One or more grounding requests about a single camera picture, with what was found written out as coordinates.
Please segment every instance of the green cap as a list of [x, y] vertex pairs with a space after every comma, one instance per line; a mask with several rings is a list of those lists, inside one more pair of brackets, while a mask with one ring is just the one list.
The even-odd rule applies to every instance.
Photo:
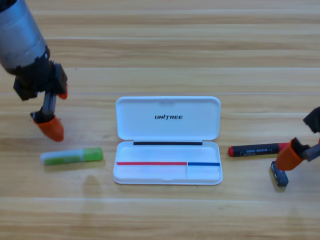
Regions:
[[104, 153], [101, 147], [84, 148], [83, 159], [85, 162], [101, 161], [104, 158]]

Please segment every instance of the white case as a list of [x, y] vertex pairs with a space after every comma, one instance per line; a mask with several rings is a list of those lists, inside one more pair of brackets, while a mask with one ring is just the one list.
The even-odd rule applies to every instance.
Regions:
[[216, 185], [223, 179], [220, 101], [212, 96], [136, 96], [116, 101], [113, 179], [119, 184]]

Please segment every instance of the metal cylinder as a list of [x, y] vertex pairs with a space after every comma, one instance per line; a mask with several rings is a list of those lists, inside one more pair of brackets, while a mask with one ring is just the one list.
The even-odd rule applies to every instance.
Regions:
[[25, 0], [0, 12], [0, 63], [6, 69], [26, 67], [46, 52], [46, 41]]

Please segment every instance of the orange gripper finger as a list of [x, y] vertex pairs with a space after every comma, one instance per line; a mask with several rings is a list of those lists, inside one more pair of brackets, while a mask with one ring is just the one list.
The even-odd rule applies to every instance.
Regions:
[[49, 122], [35, 124], [37, 124], [44, 135], [46, 135], [50, 139], [56, 142], [62, 142], [64, 140], [64, 126], [58, 118], [54, 117]]
[[65, 94], [57, 94], [59, 98], [66, 100], [68, 98], [68, 85], [65, 87]]
[[293, 150], [292, 141], [293, 139], [290, 141], [288, 146], [279, 152], [278, 156], [276, 157], [276, 166], [279, 170], [291, 171], [304, 160]]

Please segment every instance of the green glue stick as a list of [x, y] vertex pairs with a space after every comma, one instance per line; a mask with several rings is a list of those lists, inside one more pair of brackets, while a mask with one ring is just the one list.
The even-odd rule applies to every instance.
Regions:
[[68, 151], [46, 152], [40, 155], [43, 165], [59, 165], [78, 162], [101, 161], [104, 158], [101, 147], [83, 148]]

